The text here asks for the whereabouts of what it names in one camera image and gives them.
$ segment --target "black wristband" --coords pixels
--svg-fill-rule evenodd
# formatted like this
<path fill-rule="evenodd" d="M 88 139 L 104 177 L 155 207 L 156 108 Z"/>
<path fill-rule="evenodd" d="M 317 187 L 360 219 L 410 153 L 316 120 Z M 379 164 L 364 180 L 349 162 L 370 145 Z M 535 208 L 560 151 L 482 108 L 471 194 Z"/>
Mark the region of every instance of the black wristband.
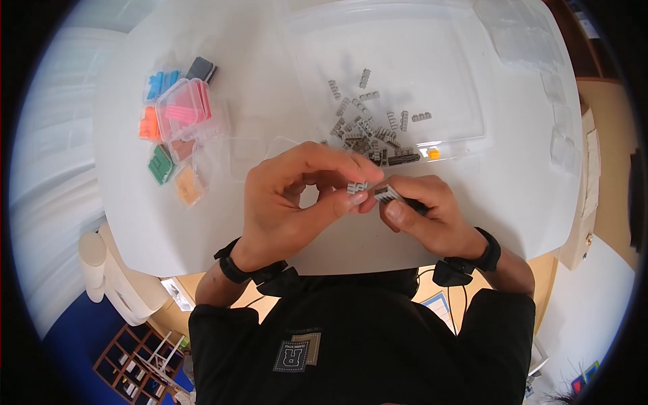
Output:
<path fill-rule="evenodd" d="M 446 257 L 444 260 L 449 263 L 453 264 L 456 263 L 458 265 L 465 265 L 468 264 L 470 266 L 473 266 L 475 268 L 480 269 L 483 272 L 494 272 L 495 269 L 497 269 L 497 262 L 500 261 L 500 255 L 502 255 L 502 248 L 500 247 L 500 244 L 495 240 L 492 235 L 486 231 L 484 231 L 482 228 L 475 227 L 486 239 L 486 242 L 488 242 L 488 246 L 486 246 L 486 250 L 484 250 L 484 253 L 476 259 L 476 260 L 468 260 L 463 257 Z"/>
<path fill-rule="evenodd" d="M 285 260 L 280 262 L 275 262 L 269 266 L 255 270 L 254 272 L 243 272 L 237 267 L 234 261 L 231 258 L 232 250 L 234 245 L 237 244 L 240 238 L 236 238 L 231 241 L 226 247 L 222 248 L 214 255 L 214 259 L 220 260 L 220 271 L 223 272 L 225 277 L 230 281 L 237 284 L 243 284 L 248 280 L 252 279 L 254 283 L 258 286 L 266 281 L 273 279 L 276 275 L 280 274 L 286 267 L 288 263 Z"/>

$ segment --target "orange lego brick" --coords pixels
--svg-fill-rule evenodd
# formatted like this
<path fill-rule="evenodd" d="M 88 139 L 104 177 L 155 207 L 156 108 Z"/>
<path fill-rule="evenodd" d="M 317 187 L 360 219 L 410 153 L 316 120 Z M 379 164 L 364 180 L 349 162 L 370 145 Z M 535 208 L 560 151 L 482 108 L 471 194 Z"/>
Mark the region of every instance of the orange lego brick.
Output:
<path fill-rule="evenodd" d="M 202 197 L 202 193 L 194 187 L 194 172 L 189 166 L 186 166 L 176 177 L 176 187 L 178 198 L 187 205 L 193 205 Z"/>
<path fill-rule="evenodd" d="M 151 142 L 161 142 L 155 107 L 145 108 L 144 118 L 139 121 L 139 138 Z"/>

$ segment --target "black cable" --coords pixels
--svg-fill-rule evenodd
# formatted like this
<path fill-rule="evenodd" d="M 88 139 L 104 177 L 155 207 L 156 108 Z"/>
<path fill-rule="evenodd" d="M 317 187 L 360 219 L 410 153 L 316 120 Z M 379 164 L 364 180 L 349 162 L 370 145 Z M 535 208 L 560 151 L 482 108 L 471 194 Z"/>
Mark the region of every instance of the black cable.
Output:
<path fill-rule="evenodd" d="M 466 317 L 466 311 L 468 310 L 468 293 L 466 293 L 466 286 L 461 286 L 463 288 L 463 317 Z"/>
<path fill-rule="evenodd" d="M 457 327 L 454 326 L 454 318 L 452 317 L 452 307 L 450 306 L 450 287 L 448 287 L 448 309 L 450 312 L 450 320 L 452 321 L 452 328 L 454 329 L 454 335 L 457 336 Z"/>
<path fill-rule="evenodd" d="M 419 279 L 421 278 L 422 275 L 424 275 L 424 274 L 427 273 L 427 272 L 433 272 L 433 271 L 434 271 L 434 269 L 432 268 L 432 269 L 427 269 L 427 270 L 425 270 L 425 271 L 422 272 L 421 274 L 417 274 L 417 275 L 416 275 L 416 281 L 417 281 L 417 283 L 419 282 Z"/>
<path fill-rule="evenodd" d="M 254 304 L 255 302 L 257 302 L 257 301 L 259 301 L 259 300 L 261 300 L 261 299 L 263 299 L 263 298 L 265 298 L 265 297 L 266 297 L 265 295 L 262 295 L 262 296 L 260 296 L 259 298 L 255 299 L 254 301 L 252 301 L 251 303 L 249 303 L 249 304 L 247 304 L 246 306 L 244 306 L 243 308 L 247 308 L 247 307 L 249 307 L 250 305 Z"/>

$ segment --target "person's right hand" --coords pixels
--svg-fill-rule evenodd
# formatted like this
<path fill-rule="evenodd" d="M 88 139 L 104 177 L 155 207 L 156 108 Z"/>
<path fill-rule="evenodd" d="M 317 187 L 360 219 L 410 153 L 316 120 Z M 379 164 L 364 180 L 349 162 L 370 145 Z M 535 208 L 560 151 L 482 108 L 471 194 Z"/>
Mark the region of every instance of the person's right hand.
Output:
<path fill-rule="evenodd" d="M 463 218 L 450 187 L 437 176 L 418 178 L 394 175 L 369 190 L 370 198 L 360 205 L 368 213 L 376 199 L 373 192 L 389 184 L 402 197 L 419 200 L 429 208 L 425 216 L 398 200 L 380 204 L 380 217 L 394 232 L 406 232 L 416 238 L 430 253 L 438 257 L 481 257 L 488 242 Z"/>

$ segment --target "forearm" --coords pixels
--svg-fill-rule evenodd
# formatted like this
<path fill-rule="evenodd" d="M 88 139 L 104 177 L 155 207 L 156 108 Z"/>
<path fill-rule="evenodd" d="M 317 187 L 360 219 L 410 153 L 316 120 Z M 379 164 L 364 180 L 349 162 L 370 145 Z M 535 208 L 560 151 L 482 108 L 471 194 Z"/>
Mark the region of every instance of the forearm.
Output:
<path fill-rule="evenodd" d="M 196 288 L 196 304 L 208 304 L 216 308 L 227 308 L 240 298 L 248 282 L 237 284 L 230 281 L 220 270 L 217 262 L 205 273 Z"/>
<path fill-rule="evenodd" d="M 486 238 L 476 230 L 472 233 L 469 243 L 470 253 L 466 255 L 467 259 L 477 259 L 488 246 Z M 522 257 L 519 257 L 506 248 L 502 248 L 500 260 L 497 262 L 497 267 L 494 272 L 483 272 L 480 270 L 480 273 L 491 285 L 493 290 L 526 294 L 533 298 L 535 278 L 531 267 L 529 267 L 529 264 Z"/>
<path fill-rule="evenodd" d="M 535 278 L 531 267 L 515 253 L 502 248 L 500 260 L 494 272 L 482 272 L 486 281 L 493 290 L 526 294 L 533 298 L 535 292 Z"/>

